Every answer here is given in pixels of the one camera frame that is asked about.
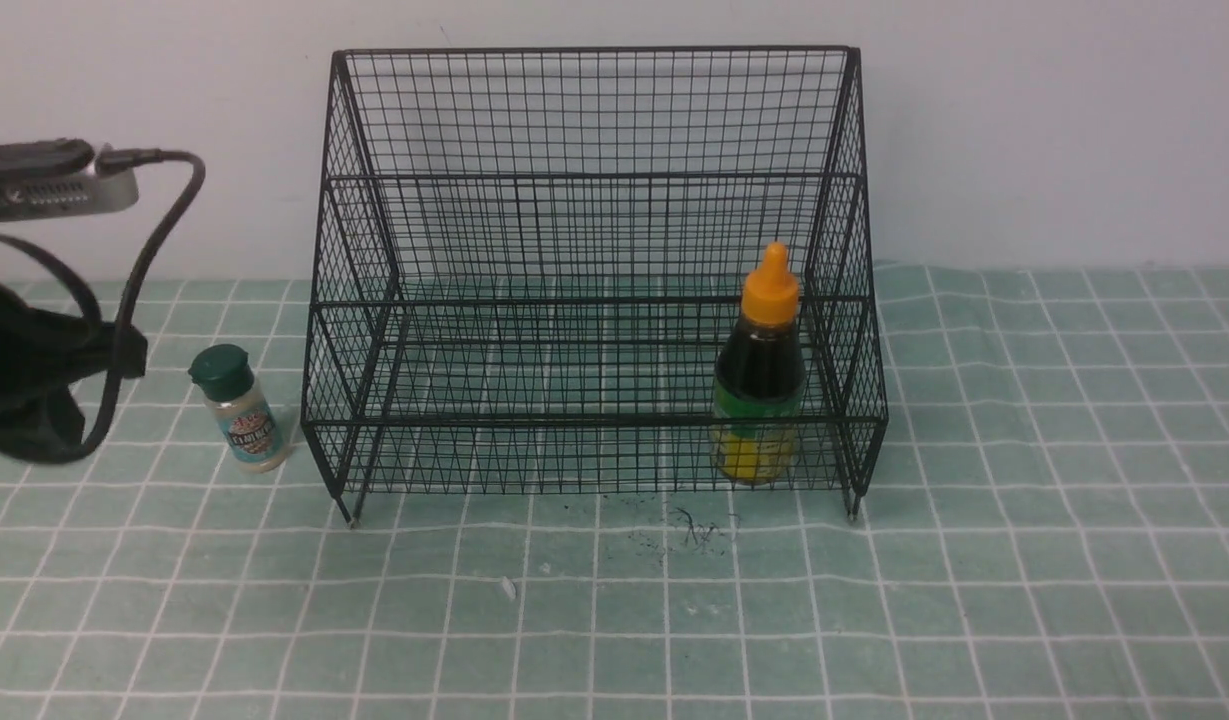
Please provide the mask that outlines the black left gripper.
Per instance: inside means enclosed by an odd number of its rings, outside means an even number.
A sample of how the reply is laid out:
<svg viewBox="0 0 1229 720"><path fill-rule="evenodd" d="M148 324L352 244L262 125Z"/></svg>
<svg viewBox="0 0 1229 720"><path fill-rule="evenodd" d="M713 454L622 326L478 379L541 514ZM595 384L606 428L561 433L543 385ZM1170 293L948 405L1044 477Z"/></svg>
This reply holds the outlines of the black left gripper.
<svg viewBox="0 0 1229 720"><path fill-rule="evenodd" d="M107 322L87 284L82 315L25 303L0 283L0 455L71 464L111 432L120 385L143 378L147 338Z"/></svg>

